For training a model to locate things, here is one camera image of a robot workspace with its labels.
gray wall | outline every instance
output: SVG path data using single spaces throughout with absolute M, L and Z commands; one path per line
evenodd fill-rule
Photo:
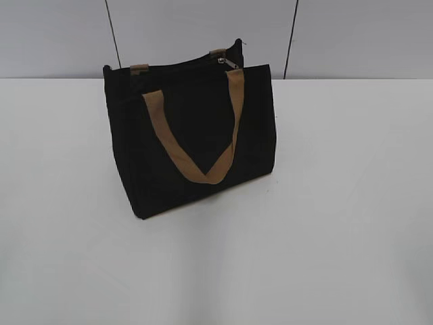
M 288 78 L 433 78 L 433 1 L 299 0 Z M 123 66 L 241 37 L 283 75 L 296 0 L 108 0 Z M 104 0 L 1 0 L 0 78 L 99 78 L 117 57 Z
M 300 0 L 292 78 L 433 78 L 432 0 Z

metal zipper slider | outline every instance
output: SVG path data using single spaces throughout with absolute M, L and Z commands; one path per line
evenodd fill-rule
M 239 69 L 239 66 L 236 63 L 233 63 L 232 61 L 226 59 L 226 58 L 218 58 L 219 64 L 226 63 L 228 66 L 232 67 L 233 69 Z

bag handle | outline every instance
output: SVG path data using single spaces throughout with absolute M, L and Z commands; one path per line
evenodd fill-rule
M 154 128 L 156 137 L 164 146 L 170 159 L 186 179 L 194 183 L 218 184 L 229 172 L 235 156 L 237 132 L 244 106 L 244 71 L 242 69 L 226 72 L 229 81 L 229 94 L 235 125 L 233 128 L 232 142 L 218 157 L 212 168 L 203 174 L 191 157 L 178 144 L 175 136 L 170 130 L 164 113 L 164 94 L 161 90 L 143 94 L 147 111 Z

zipper pull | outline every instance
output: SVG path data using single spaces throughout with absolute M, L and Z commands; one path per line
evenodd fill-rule
M 234 62 L 232 62 L 226 58 L 218 58 L 218 63 L 219 64 L 226 63 L 228 66 L 232 67 L 233 69 L 239 69 L 239 66 L 236 63 L 234 63 Z

white surface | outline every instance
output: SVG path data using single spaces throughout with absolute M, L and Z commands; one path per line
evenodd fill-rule
M 301 0 L 292 78 L 432 78 L 432 0 Z
M 103 81 L 0 81 L 0 324 L 433 323 L 432 87 L 275 81 L 273 174 L 140 221 Z
M 295 0 L 108 0 L 123 66 L 190 60 L 240 37 L 248 66 L 282 78 Z
M 95 78 L 104 64 L 117 64 L 104 0 L 1 0 L 0 78 Z

